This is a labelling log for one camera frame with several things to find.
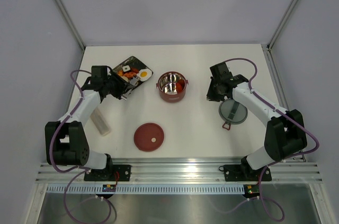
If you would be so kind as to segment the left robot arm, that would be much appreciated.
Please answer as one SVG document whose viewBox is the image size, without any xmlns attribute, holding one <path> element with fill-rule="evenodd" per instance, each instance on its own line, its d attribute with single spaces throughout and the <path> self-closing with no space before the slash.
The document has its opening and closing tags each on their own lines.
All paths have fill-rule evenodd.
<svg viewBox="0 0 339 224">
<path fill-rule="evenodd" d="M 84 126 L 107 96 L 125 100 L 140 79 L 124 79 L 105 65 L 92 66 L 91 71 L 75 70 L 70 77 L 80 97 L 59 120 L 45 125 L 47 161 L 59 173 L 95 169 L 100 179 L 110 180 L 114 167 L 108 164 L 107 154 L 90 150 Z"/>
</svg>

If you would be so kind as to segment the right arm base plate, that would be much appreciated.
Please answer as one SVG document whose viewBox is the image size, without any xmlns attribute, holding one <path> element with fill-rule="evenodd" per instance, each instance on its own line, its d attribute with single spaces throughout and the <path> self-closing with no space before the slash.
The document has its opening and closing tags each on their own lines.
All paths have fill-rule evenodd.
<svg viewBox="0 0 339 224">
<path fill-rule="evenodd" d="M 245 170 L 240 164 L 222 165 L 218 170 L 224 174 L 226 182 L 258 182 L 263 168 L 256 171 Z"/>
</svg>

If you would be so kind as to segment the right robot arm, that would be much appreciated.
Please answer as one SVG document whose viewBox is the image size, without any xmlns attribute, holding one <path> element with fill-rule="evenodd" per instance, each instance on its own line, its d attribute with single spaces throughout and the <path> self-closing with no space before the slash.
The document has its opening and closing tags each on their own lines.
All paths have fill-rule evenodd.
<svg viewBox="0 0 339 224">
<path fill-rule="evenodd" d="M 223 128 L 243 123 L 252 112 L 265 126 L 263 146 L 243 157 L 239 165 L 224 166 L 225 179 L 232 175 L 238 181 L 257 178 L 268 164 L 282 161 L 307 147 L 302 114 L 266 99 L 252 87 L 252 80 L 233 75 L 225 62 L 210 67 L 211 82 L 207 100 L 219 102 Z"/>
</svg>

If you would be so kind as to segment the red steel lunch box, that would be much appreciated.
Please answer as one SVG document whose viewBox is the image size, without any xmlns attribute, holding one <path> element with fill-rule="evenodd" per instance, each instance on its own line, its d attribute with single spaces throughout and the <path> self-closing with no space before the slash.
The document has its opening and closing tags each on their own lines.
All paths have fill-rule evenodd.
<svg viewBox="0 0 339 224">
<path fill-rule="evenodd" d="M 177 93 L 175 84 L 180 79 L 185 80 L 185 88 L 183 92 Z M 181 73 L 168 71 L 159 77 L 156 88 L 163 101 L 167 103 L 176 103 L 185 97 L 188 84 L 189 81 Z"/>
</svg>

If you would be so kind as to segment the toy red sausage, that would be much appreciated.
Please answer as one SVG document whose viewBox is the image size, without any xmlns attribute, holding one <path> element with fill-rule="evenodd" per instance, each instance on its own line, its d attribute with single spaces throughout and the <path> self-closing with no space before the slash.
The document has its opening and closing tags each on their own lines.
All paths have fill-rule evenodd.
<svg viewBox="0 0 339 224">
<path fill-rule="evenodd" d="M 176 86 L 177 93 L 183 92 L 183 90 L 185 88 L 185 80 L 183 80 L 183 79 L 178 80 L 176 82 L 175 86 Z"/>
</svg>

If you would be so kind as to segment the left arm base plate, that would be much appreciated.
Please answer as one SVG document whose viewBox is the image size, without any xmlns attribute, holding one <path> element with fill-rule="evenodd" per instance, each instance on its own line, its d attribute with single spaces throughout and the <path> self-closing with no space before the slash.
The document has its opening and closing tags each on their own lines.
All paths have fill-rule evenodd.
<svg viewBox="0 0 339 224">
<path fill-rule="evenodd" d="M 84 175 L 87 182 L 128 182 L 130 181 L 131 165 L 112 165 L 105 169 L 92 169 Z"/>
</svg>

